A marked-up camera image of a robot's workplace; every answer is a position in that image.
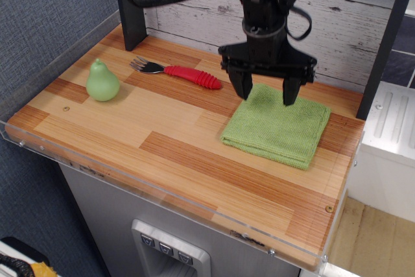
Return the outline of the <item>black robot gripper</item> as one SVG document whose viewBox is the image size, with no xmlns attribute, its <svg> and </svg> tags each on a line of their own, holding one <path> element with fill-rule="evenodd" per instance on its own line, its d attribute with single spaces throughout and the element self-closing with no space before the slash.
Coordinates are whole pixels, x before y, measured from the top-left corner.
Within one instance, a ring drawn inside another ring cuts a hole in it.
<svg viewBox="0 0 415 277">
<path fill-rule="evenodd" d="M 246 41 L 219 47 L 221 66 L 240 98 L 247 100 L 253 74 L 284 78 L 285 106 L 295 103 L 301 85 L 314 81 L 316 59 L 290 45 L 285 26 L 282 21 L 275 29 L 264 29 L 244 20 Z"/>
</svg>

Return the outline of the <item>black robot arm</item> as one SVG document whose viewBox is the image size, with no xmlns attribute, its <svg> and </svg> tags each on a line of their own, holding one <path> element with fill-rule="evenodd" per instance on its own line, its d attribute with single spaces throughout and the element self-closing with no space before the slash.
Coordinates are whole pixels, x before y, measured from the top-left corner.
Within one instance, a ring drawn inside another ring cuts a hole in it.
<svg viewBox="0 0 415 277">
<path fill-rule="evenodd" d="M 252 75 L 283 79 L 283 103 L 294 104 L 300 87 L 314 80 L 316 59 L 295 49 L 290 43 L 289 12 L 305 19 L 308 13 L 294 6 L 296 0 L 240 0 L 243 6 L 244 43 L 219 47 L 221 67 L 230 78 L 237 95 L 247 99 Z"/>
</svg>

